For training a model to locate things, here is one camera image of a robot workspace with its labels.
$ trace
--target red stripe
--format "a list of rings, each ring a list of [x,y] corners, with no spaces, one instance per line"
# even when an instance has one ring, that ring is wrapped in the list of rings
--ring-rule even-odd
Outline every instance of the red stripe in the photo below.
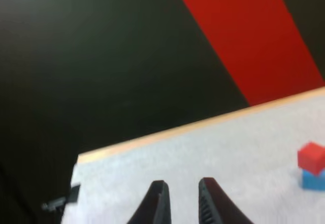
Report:
[[[282,0],[183,0],[251,105],[324,85]]]

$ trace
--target stacked cubes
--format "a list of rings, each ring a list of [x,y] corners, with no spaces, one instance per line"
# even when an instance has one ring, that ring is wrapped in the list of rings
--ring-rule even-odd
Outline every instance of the stacked cubes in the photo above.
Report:
[[[309,142],[298,151],[298,166],[303,169],[302,187],[325,190],[325,148]]]

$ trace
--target red cube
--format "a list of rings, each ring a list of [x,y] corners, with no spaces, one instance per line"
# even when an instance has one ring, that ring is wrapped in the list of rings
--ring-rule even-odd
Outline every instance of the red cube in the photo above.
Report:
[[[314,175],[319,175],[325,167],[325,148],[309,142],[298,151],[298,166]]]

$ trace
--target white tabletop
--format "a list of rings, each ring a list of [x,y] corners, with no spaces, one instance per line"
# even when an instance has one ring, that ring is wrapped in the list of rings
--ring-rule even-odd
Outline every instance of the white tabletop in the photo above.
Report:
[[[325,192],[303,190],[297,151],[325,145],[325,96],[206,126],[77,164],[79,200],[63,224],[124,224],[154,180],[170,188],[172,222],[198,224],[198,183],[214,177],[256,224],[324,223]]]

